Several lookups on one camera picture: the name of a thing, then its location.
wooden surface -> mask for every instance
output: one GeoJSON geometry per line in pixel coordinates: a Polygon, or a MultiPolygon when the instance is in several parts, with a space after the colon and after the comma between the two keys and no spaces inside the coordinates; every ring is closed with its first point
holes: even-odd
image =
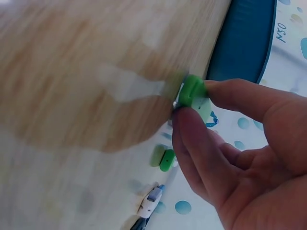
{"type": "Polygon", "coordinates": [[[230,0],[0,0],[0,229],[129,229],[230,0]]]}

green plastic clip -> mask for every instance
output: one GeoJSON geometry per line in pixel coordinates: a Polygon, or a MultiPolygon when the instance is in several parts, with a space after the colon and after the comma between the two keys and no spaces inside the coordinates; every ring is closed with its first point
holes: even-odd
{"type": "Polygon", "coordinates": [[[166,149],[167,149],[167,146],[164,146],[164,145],[155,146],[152,157],[150,159],[150,166],[152,167],[160,166],[160,162],[163,158],[163,155],[166,149]]]}
{"type": "Polygon", "coordinates": [[[163,172],[167,172],[173,166],[175,157],[176,156],[174,150],[172,149],[166,150],[160,162],[160,170],[163,172]]]}
{"type": "Polygon", "coordinates": [[[179,106],[191,107],[206,122],[211,113],[211,104],[203,79],[188,75],[178,97],[179,106]]]}

light wood board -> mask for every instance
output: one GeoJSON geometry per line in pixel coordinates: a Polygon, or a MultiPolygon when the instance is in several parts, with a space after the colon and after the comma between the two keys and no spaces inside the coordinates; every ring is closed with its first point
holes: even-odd
{"type": "Polygon", "coordinates": [[[0,229],[129,229],[230,0],[0,0],[0,229]]]}

hand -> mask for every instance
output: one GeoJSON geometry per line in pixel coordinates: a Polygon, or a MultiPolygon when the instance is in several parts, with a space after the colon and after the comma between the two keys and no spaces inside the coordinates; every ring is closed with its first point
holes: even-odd
{"type": "Polygon", "coordinates": [[[307,229],[307,98],[244,80],[208,81],[212,102],[262,122],[269,143],[239,151],[190,108],[173,114],[173,146],[193,191],[227,230],[307,229]]]}

white plastic clip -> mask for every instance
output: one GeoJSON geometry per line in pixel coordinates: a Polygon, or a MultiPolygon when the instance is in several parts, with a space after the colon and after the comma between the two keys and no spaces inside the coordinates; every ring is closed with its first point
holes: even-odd
{"type": "Polygon", "coordinates": [[[154,188],[154,190],[152,190],[142,201],[137,215],[142,218],[149,218],[154,209],[158,206],[161,197],[162,189],[159,187],[154,188]]]}

